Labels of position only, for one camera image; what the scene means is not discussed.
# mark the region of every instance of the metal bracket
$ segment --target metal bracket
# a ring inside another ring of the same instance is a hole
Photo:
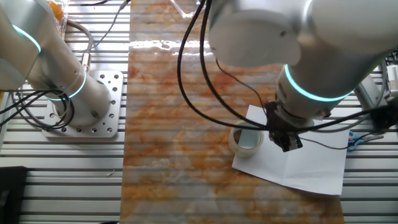
[[[123,74],[115,71],[90,71],[90,76],[104,83],[111,94],[111,106],[107,114],[97,123],[85,127],[71,127],[52,131],[42,131],[48,138],[111,138],[118,133],[119,114],[123,88]],[[47,102],[44,122],[55,124],[59,121],[54,116],[51,101]]]

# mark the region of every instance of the orange object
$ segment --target orange object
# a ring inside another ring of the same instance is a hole
[[[53,1],[47,1],[47,4],[51,7],[51,10],[54,13],[55,18],[60,21],[63,18],[62,8]]]

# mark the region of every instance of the cable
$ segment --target cable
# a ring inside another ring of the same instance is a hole
[[[386,66],[386,63],[383,62],[381,66],[382,66],[382,67],[385,67],[385,66]],[[382,87],[381,87],[380,95],[379,95],[378,98],[377,98],[375,107],[378,107],[378,106],[380,105],[381,100],[383,99],[383,96],[384,96],[384,92],[386,91],[386,88],[387,88],[387,78],[388,78],[388,75],[387,75],[386,69],[384,69],[384,68],[383,68],[382,76],[383,76],[383,77],[382,77]],[[368,119],[368,118],[369,118],[369,115],[364,116],[364,117],[362,117],[361,119],[357,120],[355,123],[352,123],[352,124],[347,125],[347,126],[342,127],[342,128],[333,129],[333,130],[315,130],[315,131],[313,131],[313,132],[317,132],[317,133],[336,133],[336,132],[340,132],[340,131],[345,131],[345,130],[351,129],[351,128],[353,128],[353,127],[355,127],[355,126],[361,124],[363,121],[365,121],[365,120]]]
[[[100,2],[96,2],[96,3],[93,3],[93,4],[80,4],[80,6],[97,6],[97,5],[100,5],[100,4],[105,4],[105,3],[107,3],[109,0],[104,0],[104,1],[100,1]]]
[[[306,138],[301,138],[301,137],[299,137],[299,138],[300,138],[301,140],[304,140],[304,141],[309,141],[309,142],[313,142],[313,143],[319,144],[319,145],[321,145],[321,146],[323,146],[323,147],[327,147],[327,148],[329,148],[329,149],[344,150],[344,149],[348,149],[348,148],[351,147],[351,146],[354,146],[355,143],[357,143],[357,142],[358,142],[359,140],[361,140],[362,138],[365,138],[366,136],[369,136],[369,135],[374,134],[374,133],[376,133],[376,131],[373,131],[373,132],[371,132],[371,133],[364,134],[364,135],[362,135],[361,137],[359,137],[357,140],[355,140],[355,141],[354,141],[352,144],[350,144],[349,146],[347,146],[347,147],[342,147],[342,148],[327,146],[327,145],[325,145],[325,144],[322,144],[322,143],[320,143],[320,142],[317,142],[317,141],[311,140],[311,139],[306,139]]]
[[[233,79],[236,80],[238,83],[240,83],[240,84],[246,86],[248,89],[252,90],[252,91],[257,95],[257,97],[259,98],[260,104],[262,105],[262,109],[263,109],[265,115],[267,116],[266,110],[265,110],[265,108],[264,108],[264,103],[262,102],[259,93],[258,93],[254,88],[252,88],[251,86],[249,86],[248,84],[242,82],[241,80],[237,79],[236,77],[232,76],[231,74],[229,74],[228,72],[226,72],[225,70],[223,70],[223,69],[221,68],[220,63],[218,62],[217,59],[216,59],[216,64],[217,64],[217,67],[218,67],[224,74],[226,74],[226,75],[228,75],[229,77],[233,78]],[[378,99],[378,101],[377,101],[377,103],[376,103],[377,106],[380,104],[380,102],[381,102],[381,97],[382,97],[382,96],[383,96],[383,94],[381,94],[381,96],[379,97],[379,99]],[[336,129],[336,130],[338,130],[338,131],[345,131],[345,130],[347,130],[347,129],[348,129],[348,128],[344,127],[344,128],[340,128],[340,129]],[[315,141],[315,140],[312,140],[312,139],[306,139],[306,138],[301,138],[301,137],[299,137],[299,138],[300,138],[301,140],[304,140],[304,141],[309,141],[309,142],[313,142],[313,143],[319,144],[319,145],[321,145],[321,146],[323,146],[323,147],[327,147],[327,148],[329,148],[329,149],[342,150],[342,149],[348,149],[349,147],[354,146],[355,143],[357,143],[359,140],[361,140],[362,138],[366,137],[367,135],[373,134],[373,133],[375,133],[375,132],[368,133],[368,134],[365,134],[365,135],[359,137],[359,139],[355,140],[354,143],[352,143],[352,144],[350,144],[348,147],[344,147],[344,148],[337,148],[337,147],[327,146],[327,145],[325,145],[325,144],[323,144],[323,143],[320,143],[320,142]]]
[[[267,128],[266,125],[257,123],[250,119],[247,119],[244,116],[242,116],[241,114],[239,114],[238,112],[236,112],[234,109],[232,109],[228,104],[225,103],[225,101],[218,94],[218,92],[215,90],[213,84],[210,81],[210,78],[208,76],[207,69],[206,69],[206,62],[205,62],[205,35],[206,35],[206,26],[207,26],[207,20],[209,17],[209,13],[210,13],[211,3],[212,3],[212,0],[207,0],[206,9],[205,9],[205,13],[203,15],[203,20],[202,20],[201,29],[200,29],[200,46],[199,46],[200,65],[201,65],[201,69],[203,72],[203,76],[205,77],[206,83],[207,83],[209,89],[211,90],[211,92],[213,93],[213,95],[217,98],[217,100],[221,103],[221,105],[223,105],[224,108],[227,109],[230,113],[232,113],[237,118],[239,118],[251,125],[255,125],[260,128]]]
[[[105,39],[105,37],[111,32],[112,27],[113,27],[113,25],[116,23],[116,19],[118,18],[120,12],[129,4],[129,2],[130,2],[130,0],[125,0],[125,1],[120,5],[120,7],[119,7],[119,9],[118,9],[118,11],[117,11],[117,13],[116,13],[114,19],[113,19],[113,22],[112,22],[112,24],[111,24],[111,27],[108,29],[108,31],[106,31],[105,35],[102,36],[102,38],[99,40],[99,42],[98,42],[97,44],[95,44],[91,49],[96,48],[100,43],[102,43],[102,41]],[[80,53],[80,52],[84,52],[84,50],[79,50],[79,51],[76,51],[75,53]]]
[[[15,108],[18,104],[22,103],[23,101],[29,99],[31,96],[34,96],[34,95],[36,95],[36,94],[38,94],[38,93],[40,93],[40,92],[39,92],[39,91],[35,91],[35,92],[33,92],[33,93],[27,95],[26,97],[24,97],[23,99],[20,99],[18,102],[14,103],[13,105],[11,105],[11,106],[7,107],[6,109],[0,111],[0,114],[3,114],[3,113],[5,113],[5,112],[7,112],[7,111],[9,111],[9,110],[11,110],[11,109],[13,109],[13,108]]]
[[[266,115],[266,117],[268,117],[267,111],[266,111],[266,109],[265,109],[265,107],[264,107],[264,103],[262,102],[262,99],[261,99],[260,94],[259,94],[253,87],[249,86],[248,84],[242,82],[241,80],[237,79],[237,78],[234,77],[233,75],[231,75],[231,74],[229,74],[228,72],[226,72],[225,70],[223,70],[223,69],[221,68],[220,63],[218,62],[218,59],[217,59],[217,58],[216,58],[216,64],[217,64],[217,67],[218,67],[225,75],[227,75],[227,76],[233,78],[233,79],[234,79],[235,81],[237,81],[238,83],[240,83],[240,84],[246,86],[248,89],[250,89],[251,91],[253,91],[253,92],[257,95],[257,97],[258,97],[258,99],[259,99],[259,101],[260,101],[260,104],[261,104],[261,108],[262,108],[264,114]]]
[[[219,121],[217,119],[214,119],[210,116],[205,115],[204,113],[202,113],[200,110],[198,110],[193,104],[192,102],[189,100],[187,94],[185,93],[184,87],[183,87],[183,83],[182,83],[182,76],[181,76],[181,65],[182,65],[182,55],[184,52],[184,48],[185,48],[185,44],[187,43],[188,40],[188,36],[192,31],[193,26],[195,25],[196,20],[198,19],[201,10],[203,9],[203,6],[205,5],[206,0],[201,0],[200,4],[198,6],[197,11],[195,12],[195,14],[192,17],[191,22],[188,25],[187,31],[184,34],[184,37],[181,41],[181,46],[180,46],[180,50],[178,51],[178,58],[177,58],[177,80],[178,80],[178,87],[180,88],[181,91],[181,95],[183,96],[185,102],[187,102],[188,106],[194,111],[196,112],[196,114],[200,115],[202,118],[207,119],[208,121],[212,121],[216,124],[220,124],[223,126],[227,126],[230,128],[239,128],[239,129],[251,129],[251,130],[257,130],[257,131],[262,131],[261,128],[257,128],[257,127],[250,127],[250,126],[241,126],[241,125],[235,125],[235,124],[230,124],[230,123],[225,123],[223,121]]]
[[[64,110],[65,110],[65,111],[66,111],[66,110],[70,110],[70,111],[71,111],[69,120],[68,120],[67,122],[65,122],[63,125],[59,126],[59,125],[65,120],[66,114],[65,114],[64,116],[62,116],[62,117],[60,118],[60,120],[59,120],[58,122],[56,122],[54,125],[49,125],[49,124],[45,124],[45,123],[41,122],[39,119],[37,119],[37,118],[30,112],[30,110],[29,110],[28,108],[24,108],[24,111],[28,114],[28,116],[29,116],[30,119],[32,119],[32,120],[34,120],[34,121],[36,122],[36,124],[33,123],[33,122],[31,122],[31,121],[29,121],[29,119],[26,118],[26,117],[23,115],[22,112],[19,113],[19,114],[20,114],[20,116],[21,116],[25,121],[27,121],[29,124],[35,126],[36,128],[44,129],[44,130],[46,130],[46,131],[50,131],[50,130],[52,130],[52,129],[62,129],[62,128],[64,128],[65,126],[68,126],[68,125],[70,124],[70,122],[72,121],[72,119],[73,119],[73,117],[74,117],[74,115],[75,115],[75,107],[73,106],[73,103],[72,103],[71,99],[69,99],[68,96],[67,96],[66,94],[65,94],[65,95],[59,95],[59,93],[61,92],[60,90],[49,90],[49,92],[52,92],[52,93],[58,95],[58,97],[60,97],[60,99],[61,99],[61,101],[62,101],[62,103],[63,103],[63,106],[64,106]]]
[[[184,100],[187,102],[188,106],[189,106],[194,112],[196,112],[196,113],[199,114],[201,117],[203,117],[203,118],[205,118],[205,119],[207,119],[207,120],[209,120],[209,121],[212,121],[212,122],[214,122],[214,123],[217,123],[217,124],[220,124],[220,125],[223,125],[223,126],[232,127],[232,128],[251,129],[251,130],[257,130],[257,131],[269,131],[269,128],[268,128],[267,126],[264,126],[264,125],[261,125],[261,126],[262,126],[261,128],[258,128],[258,127],[250,127],[250,126],[239,126],[239,125],[235,125],[235,124],[225,123],[225,122],[219,121],[219,120],[217,120],[217,119],[214,119],[214,118],[212,118],[212,117],[209,117],[209,116],[203,114],[201,111],[199,111],[198,109],[196,109],[196,108],[194,107],[194,105],[193,105],[193,104],[190,102],[190,100],[188,99],[188,96],[187,96],[187,94],[185,93],[185,90],[183,89],[182,78],[181,78],[181,64],[182,64],[183,50],[184,50],[185,44],[186,44],[186,42],[187,42],[188,36],[189,36],[190,32],[192,31],[192,28],[193,28],[193,26],[194,26],[196,20],[198,19],[198,16],[199,16],[199,14],[200,14],[200,12],[201,12],[201,10],[202,10],[203,5],[205,4],[205,2],[206,2],[206,0],[201,0],[200,5],[199,5],[197,11],[195,12],[195,15],[192,17],[192,20],[191,20],[191,22],[190,22],[190,24],[189,24],[189,26],[188,26],[188,28],[187,28],[187,31],[186,31],[185,34],[184,34],[184,37],[183,37],[182,42],[181,42],[181,47],[180,47],[180,50],[179,50],[179,52],[178,52],[178,60],[177,60],[177,79],[178,79],[178,86],[179,86],[179,88],[180,88],[181,94],[182,94]],[[204,38],[203,38],[203,36],[201,36],[201,40],[203,40],[203,41],[201,41],[201,43],[200,43],[201,49],[202,49],[202,51],[201,51],[201,58],[204,58],[204,50],[203,50]],[[345,117],[345,118],[340,118],[340,119],[337,119],[337,120],[332,121],[332,122],[329,122],[329,123],[320,124],[320,125],[312,126],[312,127],[309,127],[309,128],[286,129],[286,130],[281,130],[281,131],[289,131],[289,132],[313,131],[313,130],[317,130],[317,129],[320,129],[320,128],[325,128],[325,127],[328,127],[328,126],[331,126],[331,125],[335,125],[335,124],[344,122],[344,121],[346,121],[346,120],[356,118],[356,117],[358,117],[358,116],[362,116],[362,115],[365,115],[365,114],[373,113],[373,112],[378,111],[378,110],[384,110],[384,109],[386,109],[386,108],[390,108],[390,106],[382,106],[382,107],[378,107],[378,108],[373,108],[373,109],[370,109],[370,110],[366,110],[366,111],[362,111],[362,112],[359,112],[359,113],[352,114],[352,115],[347,116],[347,117]]]
[[[10,115],[7,119],[5,119],[2,123],[0,123],[0,127],[5,125],[8,121],[10,121],[12,118],[17,116],[21,111],[24,110],[24,108],[27,108],[29,105],[31,105],[34,101],[38,100],[40,97],[44,96],[47,92],[42,92],[39,96],[36,96],[33,100],[31,100],[29,103],[21,107],[20,109],[17,110],[14,114]]]
[[[86,27],[83,27],[81,24],[79,24],[77,22],[73,22],[69,19],[67,20],[67,25],[82,31],[83,33],[85,33],[87,35],[88,45],[87,45],[87,49],[85,50],[85,52],[90,53],[91,49],[93,48],[93,44],[94,44],[94,39],[93,39],[91,32],[89,32],[88,29],[86,29]]]

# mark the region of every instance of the gray cable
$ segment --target gray cable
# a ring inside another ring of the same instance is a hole
[[[386,91],[386,88],[387,88],[387,77],[388,77],[388,75],[386,74],[386,71],[384,71],[384,69],[383,69],[383,72],[382,72],[382,78],[383,78],[382,87],[381,87],[380,95],[379,95],[379,98],[377,99],[375,107],[380,105],[380,102],[381,102],[381,100],[382,100],[382,98],[384,96],[384,92]],[[340,132],[340,131],[345,131],[345,130],[351,129],[351,128],[361,124],[364,120],[368,119],[369,116],[370,115],[368,114],[368,115],[364,116],[363,118],[357,120],[355,123],[352,123],[352,124],[347,125],[347,126],[342,127],[342,128],[333,129],[333,130],[316,130],[316,131],[313,131],[313,132],[317,132],[317,133],[336,133],[336,132]]]
[[[120,5],[119,10],[117,11],[117,13],[116,13],[116,15],[115,15],[115,17],[114,17],[114,19],[113,19],[113,22],[112,22],[112,24],[111,24],[111,27],[108,29],[108,31],[106,31],[105,35],[102,36],[101,40],[99,40],[98,43],[97,43],[96,45],[94,45],[91,49],[96,48],[96,47],[105,39],[105,37],[111,32],[112,27],[113,27],[113,25],[116,23],[116,19],[118,18],[120,12],[121,12],[128,4],[129,4],[129,1],[125,0],[125,1]],[[76,51],[75,53],[80,53],[80,52],[84,52],[84,50],[79,50],[79,51]]]
[[[88,29],[86,29],[86,27],[83,27],[79,23],[73,22],[73,21],[71,21],[69,19],[67,20],[67,25],[82,31],[83,33],[85,33],[87,35],[87,37],[88,37],[88,45],[87,45],[87,49],[84,50],[84,52],[85,53],[90,53],[91,49],[93,48],[93,44],[94,44],[94,39],[93,39],[93,36],[92,36],[91,32],[89,32]]]

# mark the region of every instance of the slotted metal table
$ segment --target slotted metal table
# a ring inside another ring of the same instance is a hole
[[[95,41],[99,41],[122,1],[110,1],[103,6],[80,6],[84,2],[95,1],[70,1],[68,18],[83,24],[92,32]],[[154,3],[155,0],[148,0],[147,6]],[[155,16],[135,15],[142,19]],[[28,125],[21,117],[2,129],[0,167],[26,166],[32,170],[28,173],[21,224],[91,224],[119,220],[129,24],[130,7],[126,7],[110,34],[92,51],[92,70],[115,70],[124,74],[119,134],[115,139],[49,141],[41,130]],[[87,45],[85,35],[70,28],[65,41],[73,50],[85,49]],[[381,84],[378,70],[371,76]],[[46,106],[47,100],[43,98],[30,109],[43,118]],[[333,110],[332,117],[360,110],[358,99],[350,95]],[[368,127],[362,125],[357,131],[365,131]],[[341,205],[346,223],[398,223],[396,133],[387,133],[384,139],[359,146],[356,152],[347,154]]]

